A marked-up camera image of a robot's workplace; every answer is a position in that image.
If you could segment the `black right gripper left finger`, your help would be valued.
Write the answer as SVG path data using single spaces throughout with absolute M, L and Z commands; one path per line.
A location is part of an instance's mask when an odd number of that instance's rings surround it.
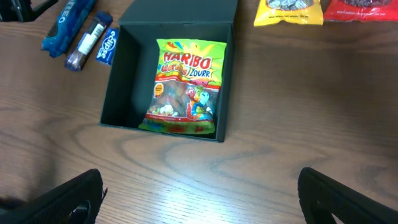
M 28 203 L 1 202 L 1 223 L 95 223 L 107 190 L 90 169 Z

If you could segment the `green Haribo gummy bag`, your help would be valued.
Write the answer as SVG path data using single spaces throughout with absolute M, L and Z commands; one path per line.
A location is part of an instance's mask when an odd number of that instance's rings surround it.
M 139 128 L 159 133 L 213 133 L 227 44 L 198 39 L 157 39 L 157 43 L 159 62 L 152 101 Z

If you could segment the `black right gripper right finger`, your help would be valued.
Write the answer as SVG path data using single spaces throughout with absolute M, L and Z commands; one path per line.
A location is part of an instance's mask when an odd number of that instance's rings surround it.
M 299 203 L 307 223 L 397 223 L 397 211 L 310 167 L 298 178 Z

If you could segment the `yellow nut snack bag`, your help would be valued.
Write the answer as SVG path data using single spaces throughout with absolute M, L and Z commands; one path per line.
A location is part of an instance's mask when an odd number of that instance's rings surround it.
M 273 25 L 281 21 L 321 26 L 324 20 L 320 0 L 261 0 L 254 27 Z

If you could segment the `red snack bag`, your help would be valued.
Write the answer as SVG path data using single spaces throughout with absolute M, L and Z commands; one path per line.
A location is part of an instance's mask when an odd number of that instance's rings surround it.
M 326 21 L 397 22 L 397 0 L 332 0 Z

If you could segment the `blue Oreo cookie pack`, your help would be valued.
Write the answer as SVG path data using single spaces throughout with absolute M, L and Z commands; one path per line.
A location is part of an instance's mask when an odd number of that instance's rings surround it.
M 64 54 L 83 26 L 96 0 L 68 0 L 42 41 L 42 50 L 52 58 Z

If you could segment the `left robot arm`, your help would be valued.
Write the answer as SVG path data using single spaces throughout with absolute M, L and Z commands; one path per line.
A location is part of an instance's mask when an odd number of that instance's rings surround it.
M 31 0 L 1 0 L 1 22 L 31 22 L 36 20 L 58 0 L 45 0 L 32 7 Z

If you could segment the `dark purple chocolate bar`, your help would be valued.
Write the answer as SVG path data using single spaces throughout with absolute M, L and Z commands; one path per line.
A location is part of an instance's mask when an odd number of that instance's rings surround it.
M 87 58 L 90 56 L 91 50 L 112 21 L 113 17 L 110 14 L 104 11 L 98 11 L 86 28 L 77 47 L 66 59 L 64 64 L 65 68 L 74 72 L 82 70 Z

